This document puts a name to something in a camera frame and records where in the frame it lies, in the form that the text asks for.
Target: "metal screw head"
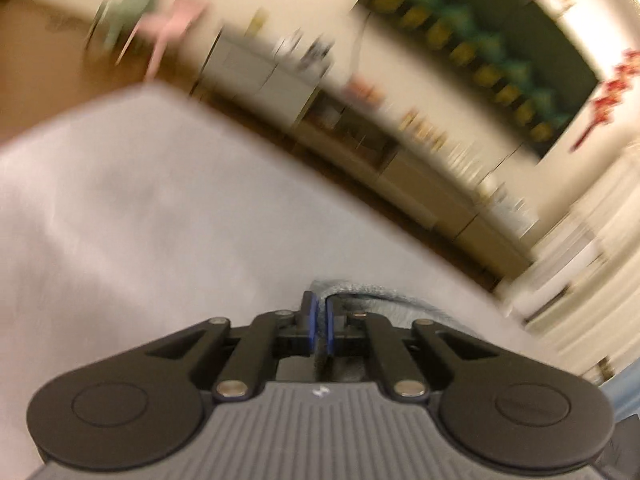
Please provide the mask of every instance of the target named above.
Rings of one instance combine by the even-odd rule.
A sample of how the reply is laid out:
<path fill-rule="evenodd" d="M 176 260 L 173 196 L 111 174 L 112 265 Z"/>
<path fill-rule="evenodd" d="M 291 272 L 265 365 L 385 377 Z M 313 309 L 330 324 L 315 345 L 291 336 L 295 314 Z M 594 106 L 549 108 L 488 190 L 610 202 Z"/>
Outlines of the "metal screw head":
<path fill-rule="evenodd" d="M 236 380 L 222 381 L 216 388 L 216 391 L 227 399 L 245 396 L 248 390 L 246 384 Z"/>
<path fill-rule="evenodd" d="M 420 381 L 404 380 L 394 384 L 394 391 L 401 397 L 420 397 L 426 388 Z"/>

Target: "kitchen counter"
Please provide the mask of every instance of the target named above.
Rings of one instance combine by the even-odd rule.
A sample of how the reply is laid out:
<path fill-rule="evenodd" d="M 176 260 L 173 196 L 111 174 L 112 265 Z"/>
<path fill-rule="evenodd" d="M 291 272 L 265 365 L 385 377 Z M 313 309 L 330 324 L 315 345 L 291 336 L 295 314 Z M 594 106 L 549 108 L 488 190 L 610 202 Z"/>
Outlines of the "kitchen counter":
<path fill-rule="evenodd" d="M 273 55 L 260 38 L 226 26 L 196 85 L 206 84 L 249 108 L 300 144 L 370 187 L 418 224 L 435 229 L 500 277 L 532 263 L 529 249 L 446 167 L 398 125 L 293 57 Z M 332 102 L 335 123 L 322 117 Z"/>

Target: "chair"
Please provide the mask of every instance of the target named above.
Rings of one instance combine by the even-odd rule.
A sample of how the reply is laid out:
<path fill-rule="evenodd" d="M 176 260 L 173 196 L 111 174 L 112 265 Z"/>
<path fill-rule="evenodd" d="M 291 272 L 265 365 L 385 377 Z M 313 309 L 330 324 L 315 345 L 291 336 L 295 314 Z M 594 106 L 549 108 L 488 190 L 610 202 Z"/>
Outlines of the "chair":
<path fill-rule="evenodd" d="M 119 2 L 103 0 L 89 28 L 85 47 L 89 46 L 98 25 L 104 22 L 109 25 L 104 39 L 104 48 L 109 51 L 113 50 L 120 33 L 123 30 L 127 32 L 131 30 L 145 12 L 154 10 L 155 5 L 156 0 L 121 0 Z"/>
<path fill-rule="evenodd" d="M 122 60 L 122 56 L 131 44 L 133 37 L 141 34 L 155 43 L 145 75 L 146 80 L 153 79 L 158 72 L 167 44 L 179 43 L 191 23 L 206 10 L 208 5 L 207 0 L 175 0 L 167 14 L 144 14 L 133 28 L 116 64 Z"/>

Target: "white cabinet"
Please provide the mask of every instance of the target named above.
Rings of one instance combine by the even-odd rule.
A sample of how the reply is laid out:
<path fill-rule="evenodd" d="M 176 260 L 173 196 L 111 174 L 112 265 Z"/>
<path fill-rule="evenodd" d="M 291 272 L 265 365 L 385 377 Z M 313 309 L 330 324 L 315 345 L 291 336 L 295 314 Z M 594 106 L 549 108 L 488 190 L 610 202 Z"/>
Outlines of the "white cabinet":
<path fill-rule="evenodd" d="M 289 130 L 318 86 L 294 63 L 273 57 L 261 43 L 223 28 L 200 79 L 254 113 Z"/>

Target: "white sheet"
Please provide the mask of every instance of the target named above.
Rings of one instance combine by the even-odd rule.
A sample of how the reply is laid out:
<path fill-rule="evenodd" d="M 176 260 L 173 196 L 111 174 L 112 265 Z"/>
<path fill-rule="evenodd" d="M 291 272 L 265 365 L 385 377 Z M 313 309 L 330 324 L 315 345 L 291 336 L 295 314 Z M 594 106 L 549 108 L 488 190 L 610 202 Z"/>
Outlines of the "white sheet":
<path fill-rule="evenodd" d="M 296 308 L 315 278 L 418 296 L 554 356 L 377 213 L 158 85 L 36 128 L 0 155 L 0 479 L 40 463 L 24 414 L 50 378 L 199 322 Z"/>

